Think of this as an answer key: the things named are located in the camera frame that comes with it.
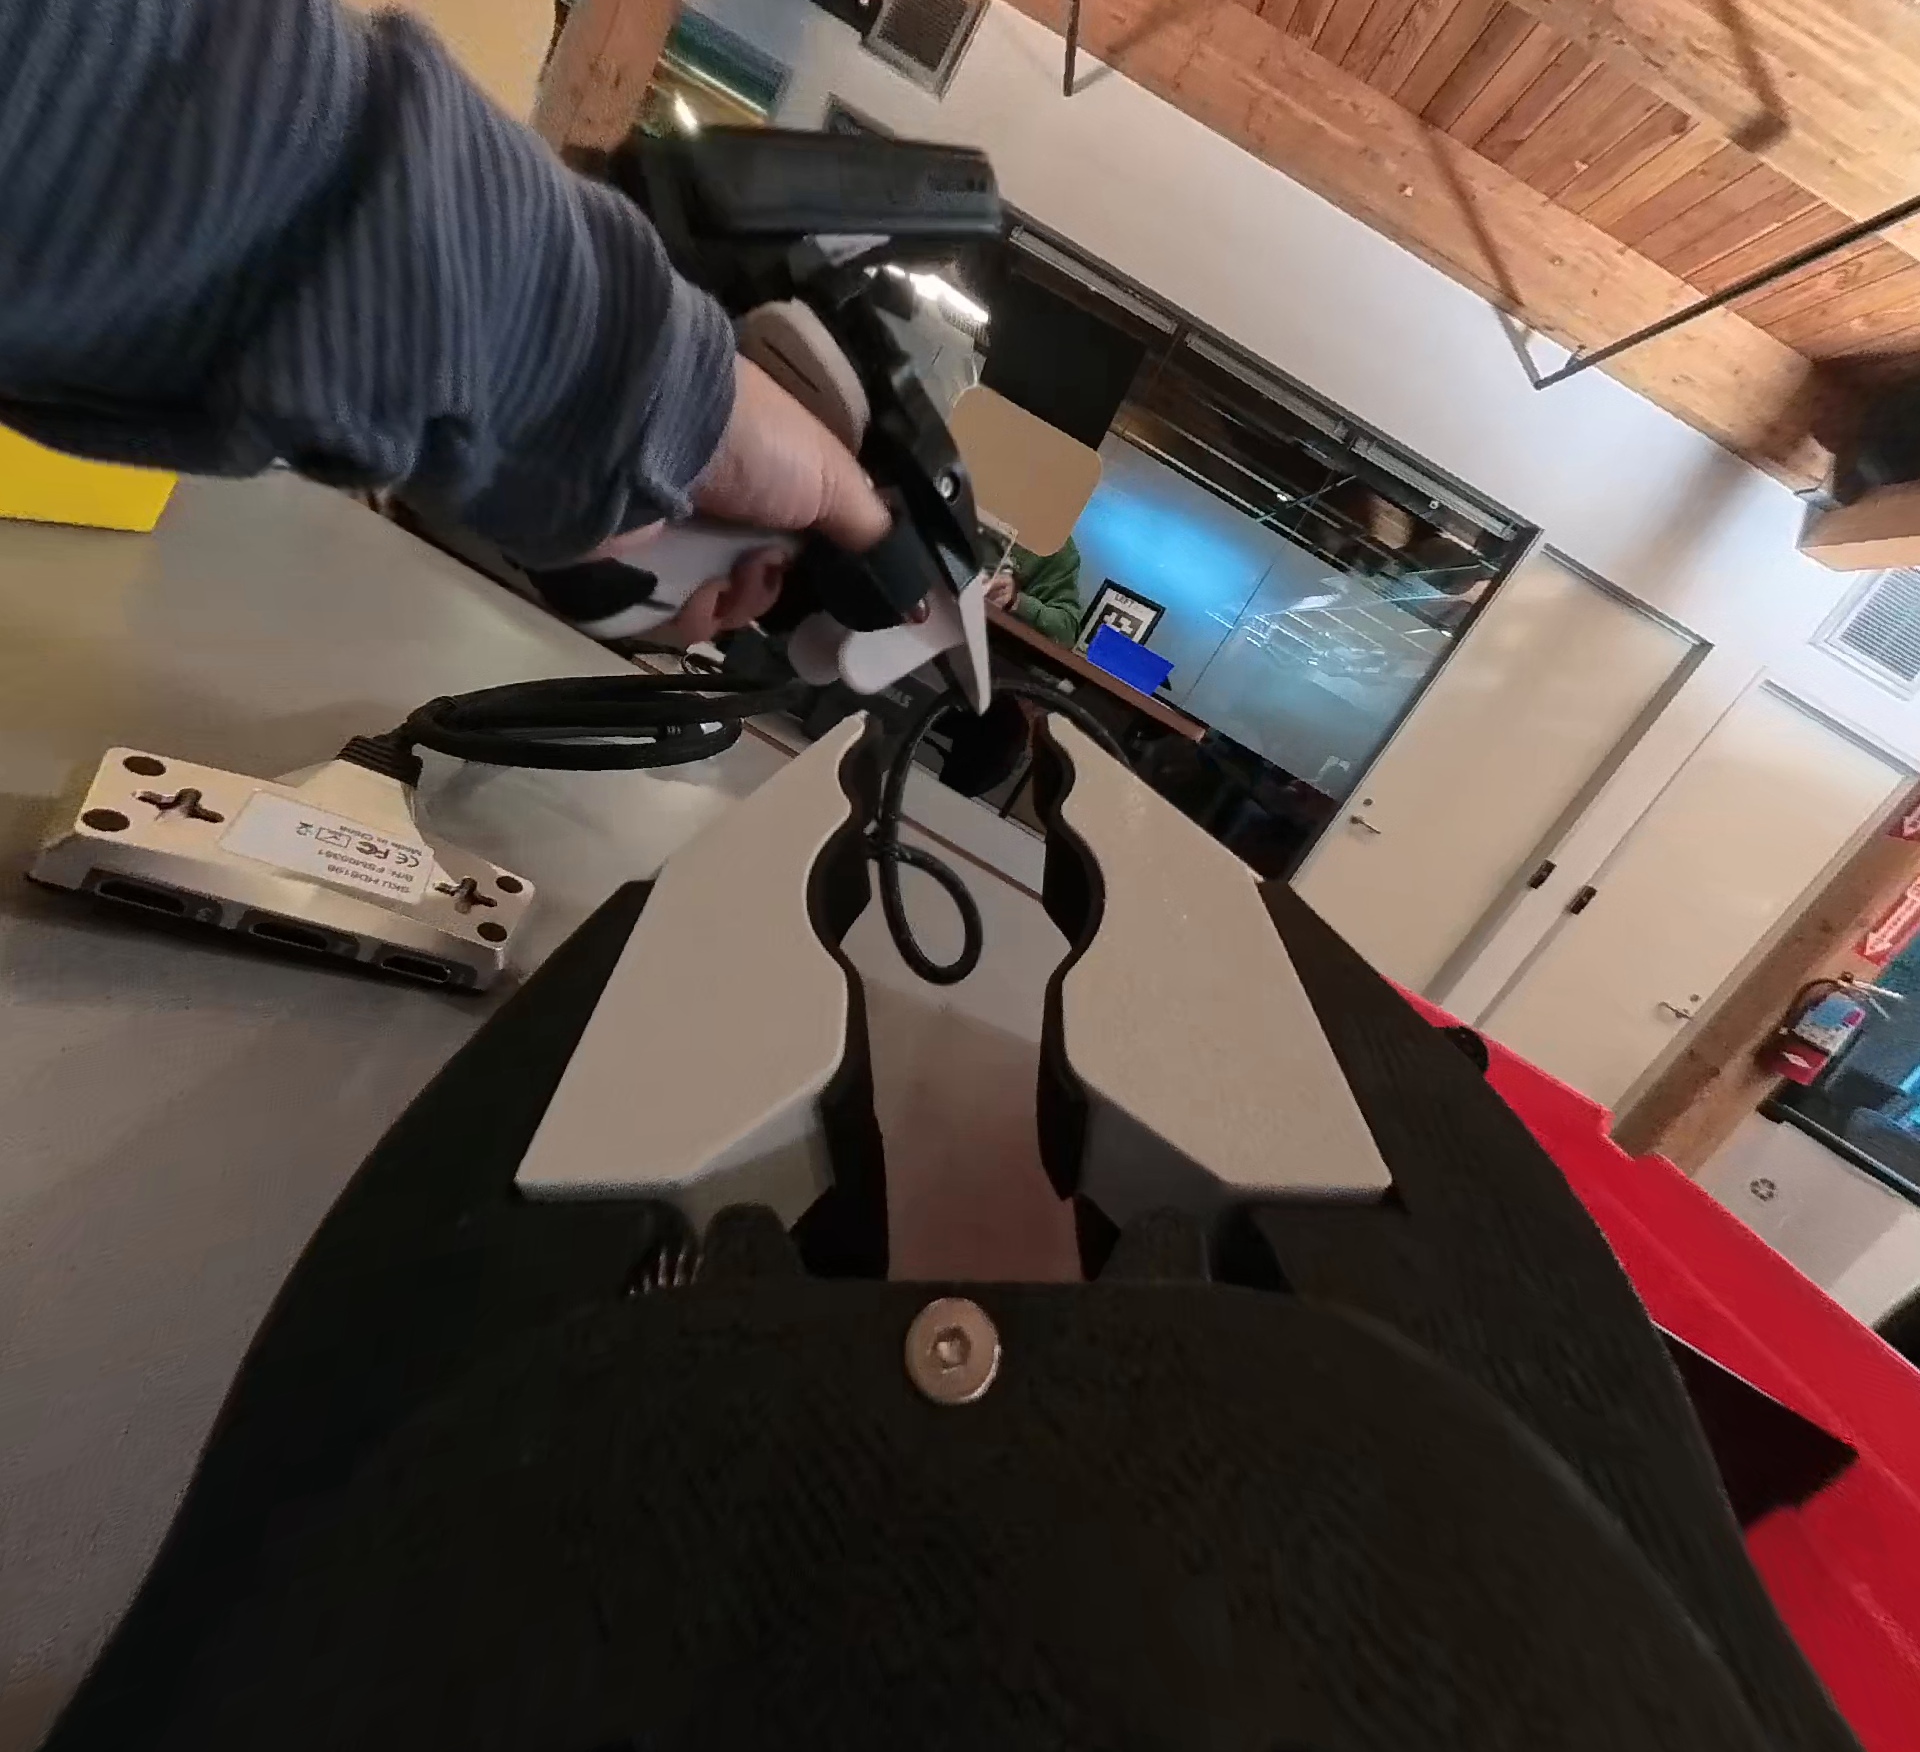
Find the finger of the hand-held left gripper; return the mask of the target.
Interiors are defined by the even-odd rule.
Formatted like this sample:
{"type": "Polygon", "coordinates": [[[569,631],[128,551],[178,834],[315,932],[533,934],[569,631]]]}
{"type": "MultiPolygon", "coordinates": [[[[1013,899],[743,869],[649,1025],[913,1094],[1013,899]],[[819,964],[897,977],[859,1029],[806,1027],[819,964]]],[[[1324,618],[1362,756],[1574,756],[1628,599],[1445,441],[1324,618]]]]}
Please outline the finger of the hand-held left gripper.
{"type": "Polygon", "coordinates": [[[923,620],[853,631],[813,614],[786,636],[786,664],[800,684],[843,685],[850,693],[880,693],[947,650],[947,620],[923,620]]]}
{"type": "Polygon", "coordinates": [[[988,575],[973,572],[958,590],[952,627],[943,650],[943,678],[961,708],[983,715],[993,698],[992,662],[986,627],[988,575]]]}

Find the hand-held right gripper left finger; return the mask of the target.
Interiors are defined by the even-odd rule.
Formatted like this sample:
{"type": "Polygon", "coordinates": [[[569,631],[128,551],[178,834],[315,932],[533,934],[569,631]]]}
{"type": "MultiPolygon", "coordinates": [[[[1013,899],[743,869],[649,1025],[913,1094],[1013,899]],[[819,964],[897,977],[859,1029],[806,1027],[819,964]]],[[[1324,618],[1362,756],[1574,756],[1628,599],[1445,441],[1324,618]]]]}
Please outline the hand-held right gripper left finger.
{"type": "Polygon", "coordinates": [[[850,715],[646,885],[516,1167],[538,1204],[651,1202],[693,1236],[763,1207],[823,1277],[885,1277],[885,1153],[865,997],[880,792],[850,715]]]}

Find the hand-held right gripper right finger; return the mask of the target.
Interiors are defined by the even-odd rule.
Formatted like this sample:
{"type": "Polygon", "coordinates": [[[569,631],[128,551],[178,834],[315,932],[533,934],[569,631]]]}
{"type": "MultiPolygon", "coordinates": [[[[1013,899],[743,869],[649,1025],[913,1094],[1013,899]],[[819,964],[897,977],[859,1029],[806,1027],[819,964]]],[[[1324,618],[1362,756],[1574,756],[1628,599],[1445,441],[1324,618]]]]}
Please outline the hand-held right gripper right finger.
{"type": "Polygon", "coordinates": [[[1202,1271],[1266,1210],[1371,1211],[1391,1171],[1258,876],[1062,713],[1034,739],[1041,1161],[1081,1273],[1170,1211],[1202,1271]]]}

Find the black hdmi cable green plug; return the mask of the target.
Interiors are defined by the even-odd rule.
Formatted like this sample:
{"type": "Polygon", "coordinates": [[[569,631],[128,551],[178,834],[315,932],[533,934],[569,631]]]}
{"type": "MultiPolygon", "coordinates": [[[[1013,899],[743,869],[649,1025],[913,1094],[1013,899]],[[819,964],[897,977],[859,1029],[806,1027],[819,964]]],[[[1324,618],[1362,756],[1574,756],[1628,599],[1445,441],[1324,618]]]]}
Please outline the black hdmi cable green plug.
{"type": "MultiPolygon", "coordinates": [[[[999,699],[1007,699],[1023,709],[1059,715],[1121,767],[1131,767],[1121,743],[1060,687],[1013,679],[990,681],[988,703],[996,705],[999,699]]],[[[936,852],[911,846],[902,836],[904,803],[920,744],[943,718],[967,709],[969,703],[956,685],[947,685],[916,709],[900,732],[895,755],[880,773],[874,813],[863,834],[880,916],[900,960],[916,977],[938,988],[952,988],[971,976],[983,950],[983,921],[969,887],[952,866],[936,852]],[[958,955],[949,961],[936,960],[923,947],[908,917],[902,891],[902,878],[908,871],[928,878],[952,905],[961,930],[961,943],[958,955]]]]}

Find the silver and black adapter hub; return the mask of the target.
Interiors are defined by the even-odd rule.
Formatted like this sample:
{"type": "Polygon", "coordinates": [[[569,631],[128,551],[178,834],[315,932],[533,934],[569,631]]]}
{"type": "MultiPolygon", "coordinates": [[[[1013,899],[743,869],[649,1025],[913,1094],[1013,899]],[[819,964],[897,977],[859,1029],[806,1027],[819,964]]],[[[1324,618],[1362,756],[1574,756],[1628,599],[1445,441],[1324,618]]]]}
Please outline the silver and black adapter hub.
{"type": "Polygon", "coordinates": [[[420,756],[357,736],[280,778],[111,748],[64,799],[25,878],[170,923],[415,983],[481,995],[535,885],[427,834],[420,756]]]}

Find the red plastic bin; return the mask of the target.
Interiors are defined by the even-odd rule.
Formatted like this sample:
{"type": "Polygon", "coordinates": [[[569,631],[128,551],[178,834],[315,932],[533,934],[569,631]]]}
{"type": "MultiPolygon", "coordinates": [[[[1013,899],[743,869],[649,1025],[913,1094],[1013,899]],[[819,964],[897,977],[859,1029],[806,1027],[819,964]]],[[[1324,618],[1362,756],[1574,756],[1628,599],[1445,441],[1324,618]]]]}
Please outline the red plastic bin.
{"type": "Polygon", "coordinates": [[[1917,1747],[1917,1376],[1605,1108],[1492,1045],[1490,1083],[1605,1232],[1654,1321],[1855,1451],[1768,1513],[1751,1560],[1864,1748],[1917,1747]]]}

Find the yellow plastic bin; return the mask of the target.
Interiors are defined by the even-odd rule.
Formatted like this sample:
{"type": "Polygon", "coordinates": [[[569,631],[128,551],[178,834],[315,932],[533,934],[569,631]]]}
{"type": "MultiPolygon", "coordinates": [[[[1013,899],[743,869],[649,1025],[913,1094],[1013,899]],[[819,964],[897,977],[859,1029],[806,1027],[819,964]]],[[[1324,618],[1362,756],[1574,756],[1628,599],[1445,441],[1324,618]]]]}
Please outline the yellow plastic bin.
{"type": "Polygon", "coordinates": [[[76,458],[1,427],[1,521],[151,535],[178,478],[76,458]]]}

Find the person's left forearm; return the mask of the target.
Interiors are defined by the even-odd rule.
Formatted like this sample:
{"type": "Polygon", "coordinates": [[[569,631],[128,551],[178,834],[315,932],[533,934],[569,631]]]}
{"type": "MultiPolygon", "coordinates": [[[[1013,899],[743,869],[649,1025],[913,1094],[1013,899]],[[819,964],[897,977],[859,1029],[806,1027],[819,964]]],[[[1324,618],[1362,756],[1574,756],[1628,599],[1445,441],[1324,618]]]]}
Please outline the person's left forearm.
{"type": "Polygon", "coordinates": [[[4,423],[397,493],[523,565],[685,516],[721,310],[405,14],[1,0],[4,423]]]}

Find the person's left hand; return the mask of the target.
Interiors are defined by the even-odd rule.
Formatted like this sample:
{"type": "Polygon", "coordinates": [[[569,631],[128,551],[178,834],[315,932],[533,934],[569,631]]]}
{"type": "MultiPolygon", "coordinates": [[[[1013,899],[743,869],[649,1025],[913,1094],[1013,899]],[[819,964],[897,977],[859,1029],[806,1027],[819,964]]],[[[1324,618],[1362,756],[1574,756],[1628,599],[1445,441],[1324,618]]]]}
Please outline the person's left hand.
{"type": "Polygon", "coordinates": [[[793,559],[770,542],[817,537],[860,554],[893,531],[893,514],[850,449],[752,360],[732,373],[732,416],[693,484],[687,516],[640,525],[594,551],[598,560],[653,569],[662,537],[715,531],[734,541],[726,572],[683,596],[643,641],[683,650],[742,630],[774,607],[793,559]]]}

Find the framed black white tag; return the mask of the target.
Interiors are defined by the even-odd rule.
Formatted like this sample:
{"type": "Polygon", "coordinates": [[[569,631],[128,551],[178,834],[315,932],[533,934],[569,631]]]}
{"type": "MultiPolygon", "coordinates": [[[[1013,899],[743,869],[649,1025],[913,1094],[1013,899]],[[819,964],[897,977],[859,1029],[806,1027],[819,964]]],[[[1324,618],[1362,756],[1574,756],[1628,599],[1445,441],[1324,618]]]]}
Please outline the framed black white tag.
{"type": "Polygon", "coordinates": [[[1103,578],[1093,587],[1090,602],[1081,616],[1074,650],[1089,654],[1090,641],[1101,630],[1109,630],[1131,643],[1148,646],[1164,618],[1166,609],[1158,600],[1121,581],[1103,578]]]}

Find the long wooden table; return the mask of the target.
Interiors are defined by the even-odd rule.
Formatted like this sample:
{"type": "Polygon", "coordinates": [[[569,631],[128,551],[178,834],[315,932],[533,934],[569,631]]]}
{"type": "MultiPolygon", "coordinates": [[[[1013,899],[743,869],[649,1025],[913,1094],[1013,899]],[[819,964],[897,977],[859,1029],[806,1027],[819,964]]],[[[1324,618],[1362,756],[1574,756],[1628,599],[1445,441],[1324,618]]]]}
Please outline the long wooden table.
{"type": "Polygon", "coordinates": [[[1114,701],[1116,705],[1127,708],[1129,715],[1134,719],[1149,719],[1166,732],[1174,732],[1187,743],[1199,743],[1205,739],[1208,729],[1179,708],[1174,708],[1160,698],[1141,693],[1131,684],[1090,664],[1084,655],[1036,634],[1024,626],[1018,616],[1003,614],[996,607],[986,607],[986,626],[996,646],[1009,643],[1018,648],[1027,664],[1048,672],[1048,675],[1059,675],[1073,681],[1074,685],[1084,685],[1090,692],[1114,701]]]}

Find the grey air vent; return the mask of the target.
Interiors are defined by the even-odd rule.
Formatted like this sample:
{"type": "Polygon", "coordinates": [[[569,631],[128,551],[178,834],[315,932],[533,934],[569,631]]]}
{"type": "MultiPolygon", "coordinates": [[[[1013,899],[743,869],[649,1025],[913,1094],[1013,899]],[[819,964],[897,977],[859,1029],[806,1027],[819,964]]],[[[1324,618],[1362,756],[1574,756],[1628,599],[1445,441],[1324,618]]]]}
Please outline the grey air vent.
{"type": "Polygon", "coordinates": [[[988,0],[878,0],[860,49],[913,89],[943,101],[986,11],[988,0]]]}
{"type": "Polygon", "coordinates": [[[1810,646],[1898,699],[1917,693],[1917,570],[1864,575],[1810,646]]]}

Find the red fire extinguisher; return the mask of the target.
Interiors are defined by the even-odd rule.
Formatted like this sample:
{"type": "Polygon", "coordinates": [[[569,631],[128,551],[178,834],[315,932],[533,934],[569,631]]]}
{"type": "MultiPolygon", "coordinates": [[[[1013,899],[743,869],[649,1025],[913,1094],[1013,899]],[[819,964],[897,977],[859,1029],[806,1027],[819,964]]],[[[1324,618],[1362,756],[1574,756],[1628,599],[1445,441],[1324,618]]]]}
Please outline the red fire extinguisher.
{"type": "Polygon", "coordinates": [[[1787,1019],[1757,1052],[1762,1075],[1793,1087],[1814,1085],[1856,1039],[1871,1014],[1889,1016],[1906,995],[1876,979],[1816,977],[1796,995],[1787,1019]]]}

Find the black bin divider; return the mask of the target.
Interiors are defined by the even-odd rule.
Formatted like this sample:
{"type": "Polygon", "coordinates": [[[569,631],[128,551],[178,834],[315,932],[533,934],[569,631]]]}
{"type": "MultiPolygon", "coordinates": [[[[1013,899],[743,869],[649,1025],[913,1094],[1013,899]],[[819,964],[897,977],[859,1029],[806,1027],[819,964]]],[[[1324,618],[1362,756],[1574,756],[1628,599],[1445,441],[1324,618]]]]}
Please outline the black bin divider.
{"type": "Polygon", "coordinates": [[[1856,1449],[1793,1406],[1660,1328],[1741,1529],[1805,1507],[1856,1461],[1856,1449]]]}

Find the wooden post red signs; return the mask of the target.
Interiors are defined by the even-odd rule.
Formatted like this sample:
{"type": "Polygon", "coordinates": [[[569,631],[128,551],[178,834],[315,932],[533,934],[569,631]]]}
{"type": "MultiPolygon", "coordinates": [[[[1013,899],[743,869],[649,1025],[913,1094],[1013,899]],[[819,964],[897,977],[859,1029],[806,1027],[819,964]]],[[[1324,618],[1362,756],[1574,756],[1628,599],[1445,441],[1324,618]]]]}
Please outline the wooden post red signs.
{"type": "Polygon", "coordinates": [[[1668,1055],[1622,1101],[1612,1142],[1696,1174],[1776,1076],[1762,1045],[1818,982],[1876,988],[1916,935],[1917,791],[1904,789],[1770,925],[1668,1055]]]}

